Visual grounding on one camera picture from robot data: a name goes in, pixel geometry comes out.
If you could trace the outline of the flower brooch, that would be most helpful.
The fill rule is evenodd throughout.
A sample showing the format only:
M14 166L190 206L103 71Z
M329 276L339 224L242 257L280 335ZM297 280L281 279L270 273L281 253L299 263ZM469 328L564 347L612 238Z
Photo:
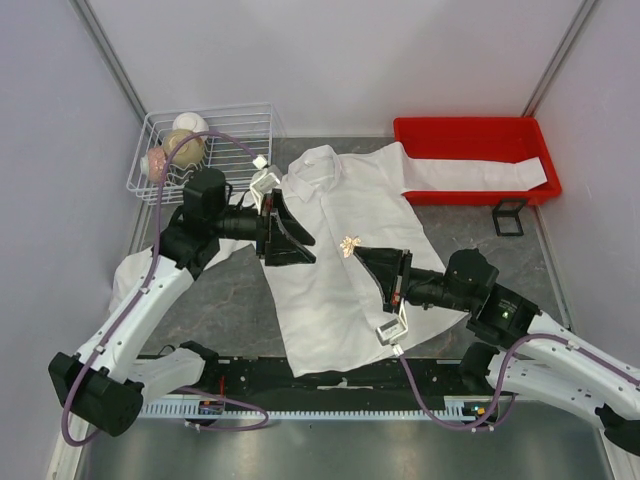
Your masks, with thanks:
M340 243L340 249L344 258L349 258L356 247L361 245L361 239L358 236L345 236Z

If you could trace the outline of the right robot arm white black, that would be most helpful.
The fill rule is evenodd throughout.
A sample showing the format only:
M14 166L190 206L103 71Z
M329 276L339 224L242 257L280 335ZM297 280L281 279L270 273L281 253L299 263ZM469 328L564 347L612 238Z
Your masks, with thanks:
M477 338L458 368L467 392L523 395L580 417L622 450L639 453L639 371L556 322L532 301L498 284L499 271L476 249L454 252L442 272L415 268L408 250L357 246L394 318L376 334L402 354L407 306L467 314Z

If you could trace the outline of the white button shirt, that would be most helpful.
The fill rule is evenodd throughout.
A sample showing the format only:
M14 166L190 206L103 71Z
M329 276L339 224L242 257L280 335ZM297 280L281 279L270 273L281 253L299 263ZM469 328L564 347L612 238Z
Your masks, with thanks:
M407 250L413 265L444 264L406 200L410 191L527 191L546 181L541 161L413 159L400 143L369 154L328 145L293 161L280 188L293 216L314 237L315 262L269 267L268 281L292 373L346 372L389 357L376 331L390 317L374 279L346 239Z

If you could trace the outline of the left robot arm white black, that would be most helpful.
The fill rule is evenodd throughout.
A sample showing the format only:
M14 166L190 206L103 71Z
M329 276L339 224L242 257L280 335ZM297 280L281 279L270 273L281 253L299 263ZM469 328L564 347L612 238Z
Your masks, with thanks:
M144 364L137 357L169 308L219 253L223 239L250 241L268 267L312 264L313 236L287 208L281 190L268 193L259 209L232 205L231 187L217 169L195 173L183 203L157 234L148 269L103 326L74 354L57 353L48 371L63 408L65 441L77 416L111 436L124 433L147 404L192 387L208 393L219 382L210 353L194 343Z

